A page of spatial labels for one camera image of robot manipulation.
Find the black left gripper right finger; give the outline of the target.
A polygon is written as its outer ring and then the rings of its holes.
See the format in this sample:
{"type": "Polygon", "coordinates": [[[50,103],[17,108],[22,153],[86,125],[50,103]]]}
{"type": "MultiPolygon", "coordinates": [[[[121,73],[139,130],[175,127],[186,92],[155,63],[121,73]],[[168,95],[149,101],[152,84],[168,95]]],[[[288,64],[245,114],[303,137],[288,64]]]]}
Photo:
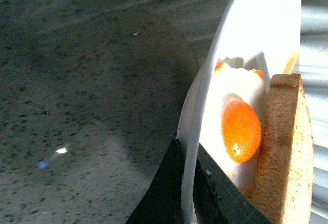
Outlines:
{"type": "Polygon", "coordinates": [[[193,200],[198,223],[271,223],[198,147],[193,200]]]}

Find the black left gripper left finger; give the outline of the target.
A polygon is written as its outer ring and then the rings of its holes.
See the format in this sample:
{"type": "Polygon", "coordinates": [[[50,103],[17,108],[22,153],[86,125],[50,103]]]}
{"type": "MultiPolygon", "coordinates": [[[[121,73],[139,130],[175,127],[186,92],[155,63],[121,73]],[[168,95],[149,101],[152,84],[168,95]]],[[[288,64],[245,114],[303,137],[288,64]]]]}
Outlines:
{"type": "Polygon", "coordinates": [[[126,223],[183,223],[181,185],[184,160],[178,139],[172,139],[149,189],[126,223]]]}

